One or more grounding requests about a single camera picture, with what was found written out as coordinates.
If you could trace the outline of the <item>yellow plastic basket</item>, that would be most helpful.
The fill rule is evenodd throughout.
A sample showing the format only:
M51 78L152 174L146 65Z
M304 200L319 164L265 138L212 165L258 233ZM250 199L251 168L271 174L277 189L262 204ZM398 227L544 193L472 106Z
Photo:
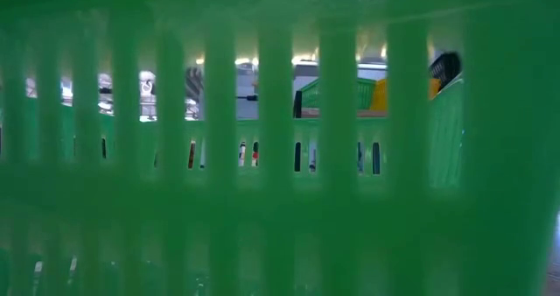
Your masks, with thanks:
M430 100L434 99L439 92L441 81L439 79L430 79L430 86L428 97ZM372 111L383 111L388 109L387 99L387 80L382 79L375 82L374 92L372 94L372 102L369 107Z

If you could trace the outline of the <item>green plastic basket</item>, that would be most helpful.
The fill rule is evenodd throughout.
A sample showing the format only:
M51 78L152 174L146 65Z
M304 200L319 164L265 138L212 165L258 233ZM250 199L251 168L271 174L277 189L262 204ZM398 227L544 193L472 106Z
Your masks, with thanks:
M358 78L355 83L358 109L369 109L373 100L375 81L365 78ZM303 108L318 108L320 86L316 79L303 86L299 91L302 93Z
M560 0L0 0L0 296L542 296L559 204Z

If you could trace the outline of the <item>black plastic basket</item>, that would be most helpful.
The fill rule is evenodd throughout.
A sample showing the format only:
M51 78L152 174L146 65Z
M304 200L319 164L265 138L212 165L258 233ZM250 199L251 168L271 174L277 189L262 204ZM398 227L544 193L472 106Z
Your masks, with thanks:
M462 64L457 52L440 54L430 65L430 75L440 81L439 91L455 79L462 71Z

